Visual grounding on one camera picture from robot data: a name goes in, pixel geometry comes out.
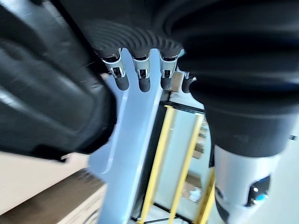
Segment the robotic hand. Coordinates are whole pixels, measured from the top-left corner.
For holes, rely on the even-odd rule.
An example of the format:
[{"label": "robotic hand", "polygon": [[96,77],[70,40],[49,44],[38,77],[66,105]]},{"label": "robotic hand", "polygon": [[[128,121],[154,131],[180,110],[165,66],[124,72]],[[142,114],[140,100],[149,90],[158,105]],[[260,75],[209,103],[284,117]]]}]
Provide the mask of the robotic hand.
[{"label": "robotic hand", "polygon": [[268,197],[299,111],[299,1],[105,2],[115,18],[92,0],[61,2],[100,57],[110,54],[107,39],[129,49],[142,91],[150,89],[150,49],[160,50],[164,89],[185,50],[182,89],[205,106],[217,209],[228,224],[246,221]]},{"label": "robotic hand", "polygon": [[[18,147],[20,154],[59,159],[72,151],[95,151],[112,132],[107,127],[115,121],[109,112],[115,111],[113,96],[104,97],[109,93],[105,85],[81,66],[87,61],[84,51],[71,49],[80,45],[64,28],[63,17],[121,90],[129,88],[121,48],[130,51],[143,92],[150,90],[153,48],[160,51],[162,88],[171,86],[177,63],[186,71],[183,91],[205,106],[215,200],[226,223],[242,224],[268,197],[272,173],[299,112],[299,1],[0,0],[0,10],[0,19],[10,21],[1,23],[0,46],[0,81],[6,88],[0,106],[10,118],[0,120],[0,144],[7,151]],[[182,49],[186,54],[178,59]],[[74,63],[78,58],[82,64]],[[44,94],[51,100],[42,100]],[[56,109],[48,102],[55,102]],[[18,122],[22,133],[10,129]],[[40,140],[51,147],[41,145],[41,150]]]}]

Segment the cardboard box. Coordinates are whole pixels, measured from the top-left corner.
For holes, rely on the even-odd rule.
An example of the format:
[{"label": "cardboard box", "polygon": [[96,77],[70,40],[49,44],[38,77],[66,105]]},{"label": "cardboard box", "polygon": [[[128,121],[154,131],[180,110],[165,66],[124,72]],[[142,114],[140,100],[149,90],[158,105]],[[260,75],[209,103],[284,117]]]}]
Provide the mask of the cardboard box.
[{"label": "cardboard box", "polygon": [[183,186],[182,197],[197,203],[201,199],[202,187],[199,177],[188,174]]},{"label": "cardboard box", "polygon": [[0,216],[1,224],[95,224],[107,185],[85,169]]},{"label": "cardboard box", "polygon": [[88,164],[88,155],[68,156],[61,163],[0,152],[0,215]]},{"label": "cardboard box", "polygon": [[194,158],[199,159],[201,155],[204,153],[204,147],[205,147],[207,135],[208,135],[208,125],[205,118],[202,123],[199,136],[197,138],[197,143],[193,152]]},{"label": "cardboard box", "polygon": [[174,92],[181,92],[183,77],[184,74],[182,72],[175,71],[172,76],[171,88],[169,90]]}]

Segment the black fingertip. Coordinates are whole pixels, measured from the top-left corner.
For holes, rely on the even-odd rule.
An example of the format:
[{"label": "black fingertip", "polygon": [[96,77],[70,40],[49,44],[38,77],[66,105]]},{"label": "black fingertip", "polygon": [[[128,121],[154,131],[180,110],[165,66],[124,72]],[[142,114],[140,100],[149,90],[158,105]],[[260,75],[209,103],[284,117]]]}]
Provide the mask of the black fingertip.
[{"label": "black fingertip", "polygon": [[193,83],[195,80],[193,80],[193,78],[183,78],[183,82],[182,82],[182,91],[184,93],[189,93],[190,92],[190,84]]},{"label": "black fingertip", "polygon": [[139,81],[139,89],[142,92],[148,92],[150,90],[150,78],[142,78],[138,79]]},{"label": "black fingertip", "polygon": [[116,85],[120,90],[127,90],[129,88],[128,76],[120,77],[115,79]]},{"label": "black fingertip", "polygon": [[161,87],[164,90],[168,90],[171,87],[171,78],[161,78]]}]

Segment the yellow metal frame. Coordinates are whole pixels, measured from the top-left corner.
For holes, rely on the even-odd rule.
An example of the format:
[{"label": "yellow metal frame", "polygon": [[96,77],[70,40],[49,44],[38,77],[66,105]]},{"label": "yellow metal frame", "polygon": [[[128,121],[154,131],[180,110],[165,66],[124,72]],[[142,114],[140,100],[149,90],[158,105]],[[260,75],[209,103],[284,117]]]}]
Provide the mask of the yellow metal frame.
[{"label": "yellow metal frame", "polygon": [[174,217],[176,215],[177,208],[178,208],[178,203],[179,203],[179,200],[181,198],[181,193],[182,193],[182,190],[183,190],[184,182],[185,182],[187,174],[188,174],[189,165],[190,165],[191,158],[192,158],[192,155],[193,155],[196,143],[197,143],[197,139],[198,139],[198,135],[199,135],[199,132],[200,132],[201,124],[202,124],[202,122],[204,120],[204,117],[205,117],[203,114],[196,114],[196,115],[197,115],[196,122],[195,122],[193,133],[192,133],[192,136],[191,136],[191,139],[190,139],[189,148],[188,148],[187,154],[185,156],[185,161],[184,161],[183,168],[182,168],[182,171],[181,171],[181,176],[180,176],[179,181],[178,181],[176,193],[174,195],[174,199],[173,199],[173,202],[172,202],[172,207],[171,207],[171,211],[170,211],[170,217],[169,217],[169,220],[168,220],[168,224],[172,224],[172,222],[174,220]]},{"label": "yellow metal frame", "polygon": [[215,171],[214,168],[211,168],[210,179],[203,195],[200,206],[198,216],[195,220],[195,224],[206,224],[209,219],[209,215],[214,204],[214,197],[215,197]]},{"label": "yellow metal frame", "polygon": [[163,158],[165,155],[165,151],[167,148],[168,138],[170,135],[169,130],[171,128],[173,117],[175,114],[175,109],[172,106],[166,105],[165,107],[167,107],[167,111],[163,122],[161,134],[160,134],[153,167],[150,173],[149,184],[146,191],[146,195],[145,195],[145,199],[141,211],[141,216],[140,219],[137,221],[138,224],[143,224],[145,222],[146,216],[150,210],[150,207],[153,204],[153,197],[155,194],[157,180],[160,173],[161,164],[163,162]]}]

